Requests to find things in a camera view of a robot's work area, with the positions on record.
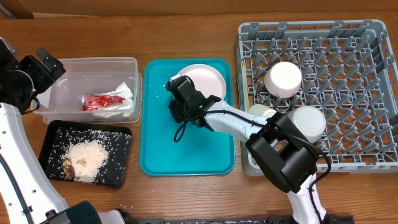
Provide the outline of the large pink plate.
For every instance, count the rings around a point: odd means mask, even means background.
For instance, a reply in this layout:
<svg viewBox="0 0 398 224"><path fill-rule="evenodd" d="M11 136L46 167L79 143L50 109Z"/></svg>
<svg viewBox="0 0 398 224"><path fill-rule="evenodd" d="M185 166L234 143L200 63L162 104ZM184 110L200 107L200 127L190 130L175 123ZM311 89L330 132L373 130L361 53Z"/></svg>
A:
<svg viewBox="0 0 398 224"><path fill-rule="evenodd" d="M189 65L181 69L178 74L190 77L195 89L200 91L206 98L214 95L223 100L226 96L227 88L224 77L217 69L210 65Z"/></svg>

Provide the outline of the red snack wrapper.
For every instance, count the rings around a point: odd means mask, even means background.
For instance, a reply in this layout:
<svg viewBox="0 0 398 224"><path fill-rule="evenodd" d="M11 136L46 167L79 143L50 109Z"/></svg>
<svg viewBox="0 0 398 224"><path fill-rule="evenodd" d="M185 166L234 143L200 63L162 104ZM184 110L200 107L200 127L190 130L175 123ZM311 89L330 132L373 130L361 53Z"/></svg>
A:
<svg viewBox="0 0 398 224"><path fill-rule="evenodd" d="M125 98L116 95L83 95L83 111L96 111L124 103Z"/></svg>

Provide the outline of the white napkin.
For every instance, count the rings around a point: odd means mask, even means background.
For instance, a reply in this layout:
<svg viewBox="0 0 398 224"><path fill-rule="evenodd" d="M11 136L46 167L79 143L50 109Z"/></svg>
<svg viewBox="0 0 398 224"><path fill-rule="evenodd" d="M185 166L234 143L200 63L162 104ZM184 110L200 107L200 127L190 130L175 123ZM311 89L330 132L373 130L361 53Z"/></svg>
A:
<svg viewBox="0 0 398 224"><path fill-rule="evenodd" d="M110 118L121 114L123 117L128 117L134 112L133 94L125 82L120 84L114 91L99 94L100 96L118 96L124 98L120 103L113 103L105 106L105 112L93 112L94 116L101 118Z"/></svg>

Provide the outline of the pale green cup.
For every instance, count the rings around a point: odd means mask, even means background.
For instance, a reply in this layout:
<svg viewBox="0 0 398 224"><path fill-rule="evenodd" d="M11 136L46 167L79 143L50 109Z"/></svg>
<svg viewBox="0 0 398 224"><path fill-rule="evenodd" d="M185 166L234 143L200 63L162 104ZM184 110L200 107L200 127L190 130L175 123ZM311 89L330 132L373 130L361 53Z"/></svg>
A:
<svg viewBox="0 0 398 224"><path fill-rule="evenodd" d="M256 116L266 116L270 118L276 114L276 110L262 104L255 104L249 108L248 113Z"/></svg>

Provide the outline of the small grey bowl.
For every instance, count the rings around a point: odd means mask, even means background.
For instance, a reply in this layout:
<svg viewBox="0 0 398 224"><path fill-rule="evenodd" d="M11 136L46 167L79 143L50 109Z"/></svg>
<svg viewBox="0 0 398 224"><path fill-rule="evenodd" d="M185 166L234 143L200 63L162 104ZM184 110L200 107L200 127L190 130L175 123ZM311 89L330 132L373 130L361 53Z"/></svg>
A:
<svg viewBox="0 0 398 224"><path fill-rule="evenodd" d="M325 116L316 107L301 106L292 110L288 117L310 143L317 142L326 130Z"/></svg>

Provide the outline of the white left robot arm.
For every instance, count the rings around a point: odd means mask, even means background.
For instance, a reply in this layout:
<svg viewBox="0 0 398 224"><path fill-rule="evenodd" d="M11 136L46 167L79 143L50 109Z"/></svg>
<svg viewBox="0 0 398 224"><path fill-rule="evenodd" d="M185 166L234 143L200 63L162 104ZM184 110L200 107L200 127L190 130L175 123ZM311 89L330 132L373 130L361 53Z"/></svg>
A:
<svg viewBox="0 0 398 224"><path fill-rule="evenodd" d="M41 48L35 56L16 59L1 40L1 196L11 223L101 223L99 213L84 201L69 207L45 175L23 127L37 95L63 74L63 64Z"/></svg>

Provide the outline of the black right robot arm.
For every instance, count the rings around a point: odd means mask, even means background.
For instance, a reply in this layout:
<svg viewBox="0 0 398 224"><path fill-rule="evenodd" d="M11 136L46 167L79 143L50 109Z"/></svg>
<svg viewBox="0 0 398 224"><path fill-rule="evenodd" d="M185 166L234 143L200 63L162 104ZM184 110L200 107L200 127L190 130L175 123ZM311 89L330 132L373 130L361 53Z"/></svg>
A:
<svg viewBox="0 0 398 224"><path fill-rule="evenodd" d="M205 97L188 76L170 78L165 88L173 99L169 110L180 124L174 141L181 140L186 125L226 133L245 143L265 177L288 195L296 223L327 223L315 184L326 177L317 176L317 161L326 154L304 135L285 114L257 116L236 109L221 98Z"/></svg>

